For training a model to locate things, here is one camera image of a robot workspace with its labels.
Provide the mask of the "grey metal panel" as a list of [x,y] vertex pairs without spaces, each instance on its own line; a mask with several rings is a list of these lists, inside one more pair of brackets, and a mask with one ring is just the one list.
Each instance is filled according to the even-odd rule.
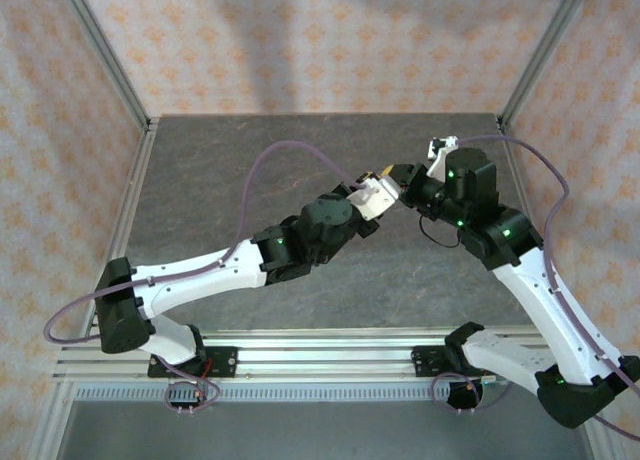
[[427,402],[221,403],[178,416],[156,403],[80,402],[56,460],[593,460],[518,391],[456,416]]

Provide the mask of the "aluminium table edge rail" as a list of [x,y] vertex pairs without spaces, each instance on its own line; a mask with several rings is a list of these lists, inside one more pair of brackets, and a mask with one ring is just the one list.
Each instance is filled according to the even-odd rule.
[[529,142],[525,140],[518,139],[512,136],[509,133],[509,127],[503,121],[501,116],[497,117],[497,128],[500,132],[499,137],[502,139],[505,145],[505,151],[507,154],[507,158],[509,160],[509,165],[514,176],[514,181],[516,184],[516,190],[518,192],[519,199],[521,201],[522,206],[525,208],[525,213],[531,217],[532,216],[532,207],[529,204],[529,200],[527,194],[525,192],[524,180],[522,179],[522,175],[519,170],[518,161],[516,160],[515,154],[512,152],[512,149],[508,147],[508,144],[518,145],[529,153],[531,153],[534,157],[536,157],[542,164],[545,165],[547,170],[555,177],[562,188],[562,194],[555,202],[555,204],[551,207],[543,227],[542,239],[545,244],[545,250],[543,252],[543,265],[544,265],[544,273],[547,275],[547,279],[551,285],[551,294],[555,297],[556,300],[560,301],[560,307],[563,312],[566,311],[568,306],[566,305],[566,301],[563,298],[559,298],[559,280],[558,280],[558,272],[554,264],[554,251],[553,251],[553,222],[555,220],[556,215],[565,205],[566,201],[570,195],[570,188],[565,179],[565,177],[560,173],[557,167],[535,146],[531,145]]
[[[151,123],[141,136],[134,155],[125,190],[120,202],[118,218],[114,227],[111,243],[107,251],[107,262],[125,256],[133,221],[136,214],[145,174],[152,153],[158,123]],[[91,299],[80,330],[81,336],[97,336],[99,332],[95,300]]]

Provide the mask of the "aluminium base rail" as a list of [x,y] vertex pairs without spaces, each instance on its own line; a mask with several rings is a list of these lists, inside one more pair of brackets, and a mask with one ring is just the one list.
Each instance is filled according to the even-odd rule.
[[[409,381],[416,346],[440,346],[447,328],[353,328],[217,331],[203,335],[207,347],[238,349],[236,383]],[[64,347],[54,366],[59,382],[145,380],[150,355],[108,355],[92,341]]]

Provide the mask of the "aluminium frame post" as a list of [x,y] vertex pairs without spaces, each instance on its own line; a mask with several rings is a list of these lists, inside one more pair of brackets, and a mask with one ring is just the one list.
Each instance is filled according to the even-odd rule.
[[142,101],[134,89],[124,67],[118,59],[104,29],[88,0],[64,0],[71,12],[78,19],[82,30],[88,38],[90,47],[101,61],[107,77],[115,87],[116,93],[123,101],[125,108],[134,123],[141,131],[154,131],[157,129],[159,119],[150,116]]
[[561,0],[551,20],[538,41],[533,53],[516,83],[501,113],[496,117],[501,133],[511,128],[516,115],[525,103],[534,84],[559,45],[583,0]]

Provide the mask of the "aluminium frame leg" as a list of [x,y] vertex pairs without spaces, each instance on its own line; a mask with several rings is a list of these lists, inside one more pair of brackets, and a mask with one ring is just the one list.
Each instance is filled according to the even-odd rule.
[[615,449],[605,426],[588,420],[582,428],[594,460],[615,460]]
[[54,384],[37,423],[27,460],[56,460],[75,392],[73,382]]

